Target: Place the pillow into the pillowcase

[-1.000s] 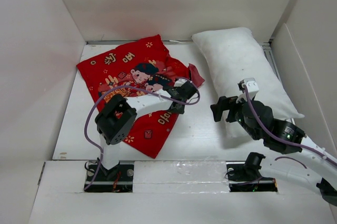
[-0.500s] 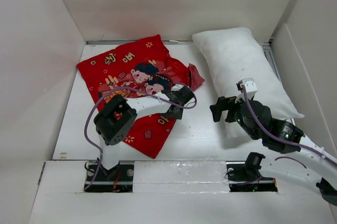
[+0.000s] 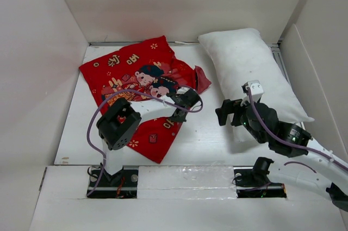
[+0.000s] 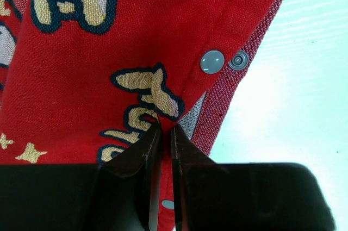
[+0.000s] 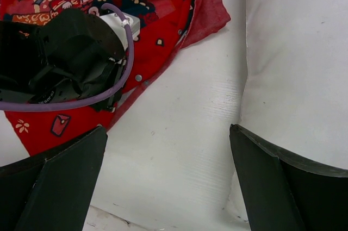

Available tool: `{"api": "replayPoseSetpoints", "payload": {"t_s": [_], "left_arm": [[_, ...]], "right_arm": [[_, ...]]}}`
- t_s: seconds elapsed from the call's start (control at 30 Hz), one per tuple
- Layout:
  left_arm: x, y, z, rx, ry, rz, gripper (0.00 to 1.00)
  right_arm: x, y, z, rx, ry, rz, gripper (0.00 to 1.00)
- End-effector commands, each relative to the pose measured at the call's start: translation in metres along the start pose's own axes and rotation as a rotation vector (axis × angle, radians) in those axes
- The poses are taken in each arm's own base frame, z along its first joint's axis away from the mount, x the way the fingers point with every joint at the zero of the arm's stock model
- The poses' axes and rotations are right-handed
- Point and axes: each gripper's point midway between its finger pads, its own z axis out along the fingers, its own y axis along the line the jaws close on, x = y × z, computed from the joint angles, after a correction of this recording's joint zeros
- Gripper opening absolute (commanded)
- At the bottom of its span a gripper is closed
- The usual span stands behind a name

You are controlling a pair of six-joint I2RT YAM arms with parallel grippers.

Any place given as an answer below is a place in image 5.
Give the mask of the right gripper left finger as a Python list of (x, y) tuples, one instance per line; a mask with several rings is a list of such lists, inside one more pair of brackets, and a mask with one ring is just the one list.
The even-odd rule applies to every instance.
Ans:
[(82, 230), (103, 162), (98, 126), (1, 167), (1, 230)]

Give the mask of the red cartoon print pillowcase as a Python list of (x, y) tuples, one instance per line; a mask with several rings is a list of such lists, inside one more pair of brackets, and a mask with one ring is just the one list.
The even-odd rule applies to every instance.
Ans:
[(222, 0), (1, 0), (1, 163), (111, 128)]

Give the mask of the white pillow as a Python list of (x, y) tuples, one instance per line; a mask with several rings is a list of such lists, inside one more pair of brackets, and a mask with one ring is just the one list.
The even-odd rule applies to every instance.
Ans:
[(240, 124), (347, 168), (347, 0), (246, 0)]

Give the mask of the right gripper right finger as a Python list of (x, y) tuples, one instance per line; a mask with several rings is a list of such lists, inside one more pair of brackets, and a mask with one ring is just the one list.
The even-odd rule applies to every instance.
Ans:
[(232, 156), (251, 230), (347, 230), (347, 170), (230, 126)]

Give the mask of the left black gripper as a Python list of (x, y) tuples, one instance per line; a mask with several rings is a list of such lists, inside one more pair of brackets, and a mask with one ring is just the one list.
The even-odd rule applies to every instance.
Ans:
[(1, 22), (1, 109), (112, 111), (126, 50), (100, 17), (66, 9), (47, 24)]

